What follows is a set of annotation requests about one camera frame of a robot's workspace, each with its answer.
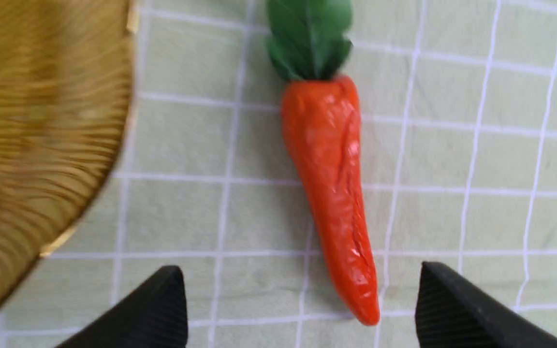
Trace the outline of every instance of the white grid line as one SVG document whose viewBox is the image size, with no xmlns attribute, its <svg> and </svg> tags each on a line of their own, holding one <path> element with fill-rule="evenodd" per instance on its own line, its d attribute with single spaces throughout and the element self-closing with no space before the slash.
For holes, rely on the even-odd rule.
<svg viewBox="0 0 557 348">
<path fill-rule="evenodd" d="M 531 304 L 529 306 L 521 306 L 517 312 L 539 311 L 539 310 L 557 310 L 557 304 Z M 383 311 L 381 313 L 383 318 L 402 318 L 413 317 L 413 310 L 392 310 Z M 303 321 L 330 321 L 330 320 L 343 320 L 350 319 L 353 315 L 350 312 L 338 313 L 319 313 L 309 314 L 303 317 L 289 316 L 289 317 L 268 317 L 262 319 L 219 319 L 216 321 L 216 326 L 261 326 L 271 324 L 284 324 L 290 322 Z M 212 326 L 211 320 L 192 320 L 189 322 L 191 328 L 205 328 Z M 73 335 L 79 332 L 79 328 L 65 328 L 59 330 L 8 330 L 0 333 L 4 337 L 41 337 L 50 335 Z"/>
<path fill-rule="evenodd" d="M 0 313 L 0 348 L 7 348 L 6 315 Z"/>
<path fill-rule="evenodd" d="M 373 250 L 374 256 L 392 257 L 431 257 L 431 256 L 459 256 L 460 251 L 429 251 L 429 250 L 401 250 L 385 251 Z M 531 256 L 557 256 L 557 249 L 523 249 L 508 250 L 464 250 L 462 254 L 470 257 L 488 256 L 523 256 L 527 253 Z M 128 253 L 53 253 L 48 258 L 54 260 L 109 260 L 115 257 L 122 260 L 147 260 L 147 259 L 169 259 L 169 258 L 255 258 L 255 257 L 306 257 L 319 256 L 318 250 L 233 250 L 233 251 L 157 251 L 157 252 L 128 252 Z"/>
<path fill-rule="evenodd" d="M 153 0 L 146 0 L 144 6 L 145 9 L 152 8 Z M 150 37 L 150 18 L 144 13 L 144 11 L 139 11 L 139 19 L 141 20 L 141 25 L 139 26 L 139 33 L 137 36 L 137 85 L 141 85 L 141 81 L 145 75 L 146 70 L 146 55 L 147 55 L 147 45 Z M 134 152 L 134 141 L 136 138 L 137 126 L 135 124 L 135 119 L 131 119 L 128 125 L 128 130 L 130 134 L 127 134 L 126 146 L 124 146 L 124 154 L 122 158 L 122 168 L 124 170 L 129 170 L 132 165 L 133 152 Z M 123 178 L 120 181 L 119 187 L 119 215 L 117 217 L 117 234 L 115 238 L 115 251 L 116 257 L 113 260 L 113 286 L 111 288 L 111 305 L 117 304 L 119 301 L 119 284 L 121 283 L 122 275 L 122 262 L 121 258 L 118 257 L 119 254 L 124 250 L 124 242 L 126 240 L 126 218 L 128 216 L 128 195 L 130 194 L 130 180 Z"/>
<path fill-rule="evenodd" d="M 555 6 L 542 6 L 542 4 L 538 2 L 525 2 L 521 0 L 516 1 L 509 1 L 505 0 L 502 2 L 503 4 L 514 5 L 514 6 L 524 6 L 530 9 L 553 9 L 557 8 Z M 172 11 L 144 11 L 148 15 L 153 17 L 165 18 L 170 20 L 179 20 L 183 22 L 189 23 L 196 23 L 196 24 L 203 24 L 206 26 L 214 26 L 222 29 L 236 29 L 236 30 L 244 30 L 245 25 L 238 22 L 230 22 L 228 20 L 219 20 L 209 17 L 201 17 L 196 15 L 190 14 L 183 14 L 183 13 L 175 13 Z M 269 32 L 268 28 L 265 27 L 252 27 L 248 26 L 249 31 L 254 31 L 258 33 L 267 33 Z M 372 43 L 372 42 L 362 42 L 360 40 L 352 40 L 354 42 L 354 46 L 369 49 L 373 51 L 383 51 L 385 53 L 391 53 L 394 55 L 401 55 L 401 56 L 410 56 L 414 55 L 413 49 L 403 48 L 399 46 L 392 46 L 389 44 L 380 44 L 380 43 Z M 443 52 L 435 52 L 435 51 L 421 51 L 419 52 L 420 57 L 424 59 L 435 59 L 441 61 L 448 61 L 448 62 L 456 62 L 458 64 L 466 64 L 472 66 L 486 66 L 487 59 L 482 57 L 467 57 L 462 55 L 455 55 L 452 53 L 443 53 Z M 507 70 L 507 71 L 516 71 L 522 73 L 529 73 L 532 75 L 542 75 L 542 76 L 550 76 L 552 71 L 548 68 L 540 68 L 538 66 L 530 66 L 528 64 L 521 64 L 509 61 L 500 61 L 500 60 L 492 60 L 491 67 L 495 69 Z"/>
<path fill-rule="evenodd" d="M 141 92 L 140 97 L 148 101 L 158 101 L 158 102 L 170 102 L 170 103 L 181 103 L 199 106 L 211 106 L 211 107 L 223 107 L 223 108 L 235 108 L 236 103 L 232 101 L 219 101 L 215 99 L 197 98 L 197 97 L 186 97 L 183 95 L 174 95 L 169 93 L 153 93 L 153 92 Z M 239 106 L 241 109 L 246 110 L 256 110 L 260 112 L 278 112 L 279 107 L 275 105 L 260 105 L 260 104 L 250 104 L 242 103 Z M 435 128 L 440 130 L 455 130 L 455 131 L 471 131 L 474 132 L 476 125 L 472 123 L 460 123 L 460 122 L 449 122 L 449 121 L 433 121 L 430 119 L 417 119 L 414 118 L 415 115 L 411 115 L 410 119 L 407 121 L 408 126 L 422 127 L 422 128 Z M 386 115 L 363 115 L 364 122 L 376 122 L 385 123 L 388 125 L 402 125 L 403 117 L 399 116 L 386 116 Z M 494 125 L 481 125 L 481 132 L 487 132 L 492 134 L 506 134 L 506 135 L 516 135 L 524 137 L 540 137 L 540 130 L 531 128 L 520 128 L 520 127 L 502 127 Z M 548 131 L 545 136 L 550 139 L 557 139 L 557 131 Z"/>
<path fill-rule="evenodd" d="M 553 93 L 553 86 L 556 81 L 557 75 L 557 46 L 556 46 L 556 57 L 553 62 L 553 69 L 551 71 L 550 83 L 547 90 L 547 99 L 546 99 L 546 106 L 545 106 L 545 113 L 543 115 L 543 124 L 541 125 L 541 135 L 539 138 L 539 151 L 537 152 L 537 166 L 534 172 L 534 182 L 532 185 L 532 192 L 530 194 L 530 203 L 528 205 L 528 216 L 526 217 L 526 229 L 524 230 L 524 250 L 528 250 L 528 243 L 530 237 L 530 223 L 532 221 L 532 211 L 534 208 L 534 200 L 537 196 L 537 188 L 539 187 L 539 173 L 541 169 L 541 160 L 543 157 L 543 145 L 545 141 L 545 133 L 547 130 L 547 124 L 549 122 L 550 112 L 551 112 L 551 95 Z M 526 279 L 524 283 L 521 284 L 519 291 L 517 292 L 517 299 L 515 301 L 515 307 L 519 307 L 521 305 L 521 297 L 524 293 L 524 289 L 528 285 L 530 281 L 530 269 L 528 268 L 528 254 L 524 255 L 524 273 Z"/>
<path fill-rule="evenodd" d="M 393 235 L 394 219 L 396 216 L 396 201 L 398 198 L 398 188 L 401 183 L 401 170 L 403 168 L 403 161 L 405 157 L 405 138 L 407 137 L 407 123 L 410 118 L 411 98 L 414 92 L 414 85 L 416 83 L 416 69 L 418 66 L 418 57 L 420 55 L 420 44 L 422 42 L 423 33 L 425 31 L 425 19 L 427 13 L 427 0 L 421 0 L 420 12 L 418 14 L 418 29 L 416 30 L 416 37 L 414 43 L 413 55 L 411 56 L 411 71 L 407 82 L 407 91 L 405 92 L 405 105 L 403 108 L 402 122 L 401 122 L 401 137 L 399 143 L 398 157 L 396 160 L 395 176 L 393 184 L 393 198 L 391 200 L 391 207 L 389 212 L 388 223 L 386 225 L 386 233 L 384 238 L 384 286 L 380 292 L 380 311 L 384 310 L 384 298 L 386 292 L 391 286 L 390 269 L 389 269 L 389 252 L 391 249 L 391 237 Z M 373 339 L 373 347 L 380 346 L 382 321 L 378 323 L 375 328 L 375 337 Z"/>
<path fill-rule="evenodd" d="M 300 348 L 302 342 L 302 326 L 305 320 L 305 305 L 307 303 L 307 291 L 309 289 L 309 272 L 311 269 L 311 256 L 313 255 L 312 243 L 313 243 L 313 232 L 315 230 L 315 223 L 311 217 L 311 222 L 309 223 L 309 229 L 307 231 L 307 246 L 305 246 L 305 271 L 304 280 L 302 282 L 302 291 L 300 292 L 300 299 L 298 299 L 298 327 L 296 328 L 296 348 Z"/>
<path fill-rule="evenodd" d="M 204 176 L 187 174 L 150 174 L 150 173 L 116 173 L 116 178 L 126 178 L 128 180 L 157 180 L 157 181 L 181 181 L 195 183 L 231 183 L 239 185 L 276 185 L 287 187 L 298 187 L 302 183 L 295 180 L 274 180 L 261 178 L 225 178 L 223 176 Z M 419 192 L 419 193 L 447 193 L 447 194 L 466 194 L 466 187 L 435 187 L 426 185 L 398 185 L 391 184 L 362 184 L 362 188 L 370 191 L 391 192 L 396 188 L 398 192 Z M 506 189 L 506 188 L 470 188 L 470 194 L 483 196 L 509 196 L 509 197 L 530 197 L 531 190 L 527 189 Z M 537 197 L 557 198 L 557 191 L 537 191 Z"/>
<path fill-rule="evenodd" d="M 515 6 L 515 7 L 524 7 L 526 9 L 531 9 L 533 11 L 537 11 L 541 13 L 557 14 L 557 5 L 548 4 L 547 2 L 542 2 L 539 0 L 502 0 L 502 4 Z M 147 11 L 147 12 L 154 17 L 170 19 L 170 20 L 180 20 L 183 22 L 193 22 L 198 24 L 204 24 L 206 26 L 220 27 L 223 29 L 244 30 L 246 28 L 245 24 L 230 21 L 230 20 L 201 17 L 201 16 L 190 15 L 185 13 L 176 13 L 173 11 L 162 11 L 156 9 L 152 9 L 151 11 Z M 267 27 L 260 27 L 260 26 L 254 26 L 252 27 L 252 29 L 253 31 L 256 32 L 269 31 Z"/>
<path fill-rule="evenodd" d="M 464 205 L 461 210 L 461 232 L 459 239 L 459 262 L 458 273 L 463 274 L 464 270 L 464 256 L 462 251 L 466 246 L 466 219 L 468 213 L 468 204 L 470 201 L 470 190 L 472 180 L 474 178 L 474 170 L 476 167 L 476 160 L 478 157 L 478 141 L 480 140 L 480 128 L 483 123 L 484 104 L 487 99 L 487 88 L 489 86 L 489 74 L 491 73 L 491 62 L 493 62 L 493 54 L 496 51 L 496 34 L 498 30 L 498 18 L 500 17 L 500 9 L 502 8 L 501 0 L 496 2 L 496 9 L 493 13 L 493 22 L 491 24 L 491 42 L 489 44 L 489 55 L 487 57 L 487 64 L 484 69 L 483 86 L 481 90 L 480 104 L 478 105 L 477 121 L 474 128 L 474 141 L 472 144 L 472 153 L 470 159 L 470 168 L 468 171 L 468 178 L 466 182 L 466 194 L 464 194 Z"/>
<path fill-rule="evenodd" d="M 223 251 L 225 244 L 225 234 L 227 229 L 227 215 L 229 214 L 229 196 L 231 191 L 230 179 L 234 169 L 234 157 L 236 152 L 236 143 L 238 141 L 238 128 L 239 128 L 239 114 L 240 106 L 242 103 L 243 89 L 246 79 L 246 62 L 248 61 L 248 51 L 250 44 L 250 37 L 252 30 L 250 26 L 254 20 L 255 14 L 255 0 L 247 0 L 246 2 L 246 26 L 244 28 L 244 38 L 241 50 L 240 64 L 238 66 L 238 74 L 236 78 L 236 105 L 234 108 L 232 128 L 230 129 L 229 148 L 227 152 L 226 176 L 225 183 L 223 183 L 223 197 L 220 206 L 220 221 L 219 221 L 219 235 L 217 249 Z M 216 265 L 214 271 L 214 296 L 212 297 L 212 306 L 210 309 L 210 320 L 212 324 L 208 330 L 208 348 L 214 348 L 214 336 L 216 333 L 216 324 L 219 313 L 219 300 L 220 300 L 220 286 L 221 286 L 221 273 L 223 269 L 223 257 L 219 255 L 216 258 Z"/>
</svg>

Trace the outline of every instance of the black plastic piece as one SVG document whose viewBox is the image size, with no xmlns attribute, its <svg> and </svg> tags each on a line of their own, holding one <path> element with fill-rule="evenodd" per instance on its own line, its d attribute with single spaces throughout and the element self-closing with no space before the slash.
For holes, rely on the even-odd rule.
<svg viewBox="0 0 557 348">
<path fill-rule="evenodd" d="M 557 348 L 556 337 L 440 262 L 423 262 L 416 334 L 421 348 Z"/>
<path fill-rule="evenodd" d="M 187 342 L 184 276 L 165 266 L 57 348 L 184 348 Z"/>
</svg>

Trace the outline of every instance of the clay carrot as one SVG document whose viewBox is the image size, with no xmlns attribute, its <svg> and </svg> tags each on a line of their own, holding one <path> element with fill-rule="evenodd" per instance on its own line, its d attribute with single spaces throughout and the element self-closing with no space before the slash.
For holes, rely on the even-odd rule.
<svg viewBox="0 0 557 348">
<path fill-rule="evenodd" d="M 267 0 L 270 59 L 288 87 L 283 140 L 307 193 L 330 278 L 365 325 L 380 321 L 360 183 L 356 85 L 338 74 L 352 43 L 349 0 Z"/>
</svg>

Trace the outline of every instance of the carrot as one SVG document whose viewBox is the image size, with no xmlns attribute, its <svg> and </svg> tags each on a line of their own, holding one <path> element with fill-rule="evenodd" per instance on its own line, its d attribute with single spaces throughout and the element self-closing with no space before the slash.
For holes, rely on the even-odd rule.
<svg viewBox="0 0 557 348">
<path fill-rule="evenodd" d="M 267 0 L 270 60 L 288 81 L 283 140 L 305 188 L 336 291 L 360 322 L 380 321 L 360 183 L 360 104 L 338 73 L 352 43 L 349 0 Z"/>
</svg>

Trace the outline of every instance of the tablecloth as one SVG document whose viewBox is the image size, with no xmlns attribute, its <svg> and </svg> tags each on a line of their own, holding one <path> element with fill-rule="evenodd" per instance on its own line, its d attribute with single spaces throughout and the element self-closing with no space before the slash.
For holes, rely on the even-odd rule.
<svg viewBox="0 0 557 348">
<path fill-rule="evenodd" d="M 353 0 L 371 328 L 328 280 L 281 141 L 264 1 L 138 5 L 126 150 L 0 312 L 0 348 L 54 346 L 163 264 L 186 277 L 190 348 L 416 348 L 424 260 L 557 336 L 557 0 Z"/>
</svg>

